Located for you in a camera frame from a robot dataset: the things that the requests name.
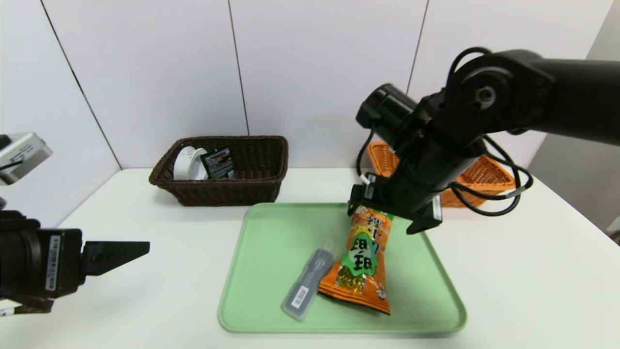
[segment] orange snack bag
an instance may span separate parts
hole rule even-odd
[[[352,216],[347,251],[321,280],[319,292],[389,315],[383,263],[394,216],[360,206]]]

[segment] white table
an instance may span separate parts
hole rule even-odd
[[[429,233],[467,307],[461,332],[239,335],[217,310],[247,207],[182,207],[150,172],[117,173],[61,226],[151,252],[89,278],[51,314],[0,319],[0,348],[620,348],[620,248],[540,182],[511,214],[446,209]],[[289,169],[278,201],[342,202],[354,182],[351,169]]]

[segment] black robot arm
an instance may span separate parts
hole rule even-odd
[[[484,54],[455,71],[459,60],[474,52]],[[620,63],[545,60],[524,50],[464,51],[446,88],[419,103],[383,85],[362,103],[356,119],[381,136],[400,163],[389,178],[368,173],[368,184],[354,185],[350,212],[361,204],[411,219],[407,233],[436,227],[439,193],[486,153],[487,133],[533,129],[620,145],[615,97],[620,97]],[[510,210],[527,187],[504,196],[515,198]]]

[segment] light green plastic tray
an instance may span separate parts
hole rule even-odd
[[[461,330],[467,315],[425,233],[406,235],[396,218],[385,253],[391,315],[318,295],[304,322],[281,309],[312,253],[327,239],[344,252],[345,204],[257,204],[246,214],[219,304],[231,332],[417,333]]]

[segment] sticker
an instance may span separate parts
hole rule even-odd
[[[50,252],[47,256],[47,276],[45,277],[45,289],[56,291],[56,278],[58,277],[58,255],[60,254],[60,236],[50,237]]]
[[[297,294],[295,295],[295,299],[293,299],[293,302],[291,303],[291,305],[299,309],[299,307],[301,307],[301,303],[303,303],[304,299],[306,298],[308,291],[309,289],[306,286],[301,286],[299,288],[299,291],[297,291]]]
[[[368,180],[371,183],[374,183],[376,178],[377,177],[375,177],[375,175],[373,175],[373,174],[369,174],[368,175]],[[367,198],[368,200],[372,200],[373,194],[374,194],[374,187],[372,185],[370,185],[370,184],[367,184],[366,185],[366,191],[364,192],[364,197]]]
[[[435,218],[435,220],[442,220],[443,218],[441,215],[441,198],[439,195],[433,198],[433,218]]]

